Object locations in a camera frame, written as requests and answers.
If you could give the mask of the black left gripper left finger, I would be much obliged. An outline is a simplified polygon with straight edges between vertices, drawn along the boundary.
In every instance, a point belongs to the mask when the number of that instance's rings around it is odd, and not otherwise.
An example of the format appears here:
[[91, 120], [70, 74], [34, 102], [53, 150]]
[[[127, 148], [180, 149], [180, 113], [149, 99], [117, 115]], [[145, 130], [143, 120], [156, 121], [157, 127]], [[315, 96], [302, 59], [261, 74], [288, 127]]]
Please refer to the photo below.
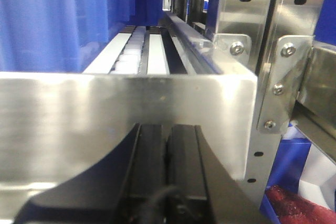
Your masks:
[[116, 223], [165, 184], [159, 124], [135, 124], [104, 158], [79, 175], [32, 196], [15, 223]]

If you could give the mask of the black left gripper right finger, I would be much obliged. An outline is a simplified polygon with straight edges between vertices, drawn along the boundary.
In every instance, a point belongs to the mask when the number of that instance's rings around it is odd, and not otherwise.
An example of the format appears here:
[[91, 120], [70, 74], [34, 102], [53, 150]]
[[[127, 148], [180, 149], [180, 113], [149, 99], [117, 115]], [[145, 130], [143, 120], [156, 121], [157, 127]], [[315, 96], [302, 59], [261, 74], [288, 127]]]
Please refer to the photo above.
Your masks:
[[200, 126], [173, 126], [167, 154], [168, 183], [182, 192], [169, 198], [168, 223], [270, 222], [230, 177]]

